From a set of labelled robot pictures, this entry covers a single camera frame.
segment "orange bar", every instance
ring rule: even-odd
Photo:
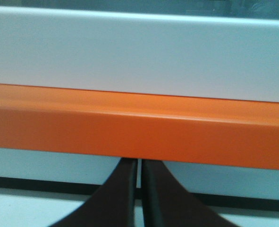
[[[0,147],[279,169],[279,103],[0,84]]]

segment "orange handrail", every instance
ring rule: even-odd
[[[0,84],[0,147],[279,169],[279,103]]]

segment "glass window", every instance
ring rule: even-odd
[[[0,6],[279,19],[279,0],[0,0]]]

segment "floor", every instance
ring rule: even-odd
[[[89,196],[0,188],[0,227],[45,227],[79,207]],[[212,207],[242,227],[279,227],[279,212]],[[135,224],[143,227],[136,201]]]

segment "light blue surface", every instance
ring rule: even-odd
[[[0,176],[103,184],[118,161],[118,157],[0,148]],[[278,170],[181,162],[165,164],[191,192],[279,200]]]
[[[190,192],[279,200],[279,170],[165,162]]]
[[[279,102],[279,20],[0,7],[0,83]]]
[[[89,196],[0,188],[0,227],[45,227],[74,211]],[[279,212],[212,207],[242,227],[279,227]],[[140,201],[135,226],[144,227]]]

